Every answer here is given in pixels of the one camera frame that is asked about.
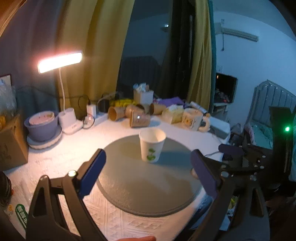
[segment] tissue box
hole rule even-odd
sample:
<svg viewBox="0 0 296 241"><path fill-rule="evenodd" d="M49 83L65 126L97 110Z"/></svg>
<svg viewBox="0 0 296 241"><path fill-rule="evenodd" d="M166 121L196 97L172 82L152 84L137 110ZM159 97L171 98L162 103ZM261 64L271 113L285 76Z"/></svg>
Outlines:
<svg viewBox="0 0 296 241"><path fill-rule="evenodd" d="M133 100L138 104L152 104L154 91L138 92L133 90Z"/></svg>
<svg viewBox="0 0 296 241"><path fill-rule="evenodd" d="M0 171L28 162L28 144L23 132L23 121L17 114L0 131Z"/></svg>

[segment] yellow curtain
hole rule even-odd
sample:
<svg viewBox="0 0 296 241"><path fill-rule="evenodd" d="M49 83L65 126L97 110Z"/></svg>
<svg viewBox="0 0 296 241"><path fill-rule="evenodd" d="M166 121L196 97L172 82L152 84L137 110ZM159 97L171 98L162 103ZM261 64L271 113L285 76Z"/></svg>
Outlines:
<svg viewBox="0 0 296 241"><path fill-rule="evenodd" d="M59 52L83 51L79 64L62 68L66 97L86 94L98 100L116 90L121 55L134 0L74 0L66 7L59 38ZM67 99L78 118L86 101Z"/></svg>
<svg viewBox="0 0 296 241"><path fill-rule="evenodd" d="M211 94L211 29L207 0L196 0L195 42L187 101L209 108Z"/></svg>

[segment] white tablecloth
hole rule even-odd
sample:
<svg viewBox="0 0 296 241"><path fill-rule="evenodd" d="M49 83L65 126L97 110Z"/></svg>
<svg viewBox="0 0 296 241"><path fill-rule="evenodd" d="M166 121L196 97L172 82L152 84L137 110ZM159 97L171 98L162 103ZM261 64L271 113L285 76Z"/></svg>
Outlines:
<svg viewBox="0 0 296 241"><path fill-rule="evenodd" d="M185 130L181 124L167 124L156 116L152 117L150 126L161 128L167 137L179 141L190 150L199 149L204 155L217 151L220 143L227 141L210 133ZM84 161L89 160L98 148L104 148L119 138L138 134L140 130L130 128L128 119L112 122L104 115L99 117L89 130L82 129L71 136L63 134L62 139L53 147L45 150L30 148L28 164L6 172L15 191L12 204L22 203L28 211L41 175L46 174L50 178L65 176L69 170L77 170ZM220 160L222 155L215 154L211 158ZM188 207L161 218L139 217L116 208L106 200L96 184L91 194L84 198L84 202L95 223L109 241L146 235L155 235L159 241L171 241L191 219L204 196L205 191L202 188ZM78 234L65 198L61 196L60 201L70 231ZM11 221L24 235L24 229L17 219L11 218Z"/></svg>

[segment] lamp light bar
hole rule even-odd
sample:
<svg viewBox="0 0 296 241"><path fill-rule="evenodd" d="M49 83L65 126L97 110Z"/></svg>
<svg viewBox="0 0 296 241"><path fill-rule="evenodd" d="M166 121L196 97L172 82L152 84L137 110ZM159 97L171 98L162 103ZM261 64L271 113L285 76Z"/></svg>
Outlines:
<svg viewBox="0 0 296 241"><path fill-rule="evenodd" d="M39 73L45 73L47 71L61 68L71 64L77 64L82 60L82 53L71 53L65 55L58 55L55 57L47 58L41 60L38 63L38 71Z"/></svg>

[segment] bed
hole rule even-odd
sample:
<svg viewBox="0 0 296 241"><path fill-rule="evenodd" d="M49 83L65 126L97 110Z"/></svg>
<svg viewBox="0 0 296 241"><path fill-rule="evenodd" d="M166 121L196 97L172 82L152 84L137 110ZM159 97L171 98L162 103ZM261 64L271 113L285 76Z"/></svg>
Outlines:
<svg viewBox="0 0 296 241"><path fill-rule="evenodd" d="M296 96L270 80L255 87L246 123L250 123L254 131L257 146L273 147L269 106L288 107L293 112L295 105Z"/></svg>

